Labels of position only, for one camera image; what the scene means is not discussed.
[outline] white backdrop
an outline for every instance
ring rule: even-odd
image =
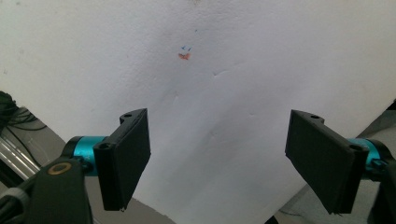
[[[1,0],[0,90],[65,141],[147,107],[134,197],[176,223],[256,224],[304,184],[290,110],[357,135],[396,97],[395,40],[394,1]]]

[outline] red mark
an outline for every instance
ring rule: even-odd
[[[187,54],[178,54],[178,57],[182,60],[188,60],[190,58],[190,53]]]

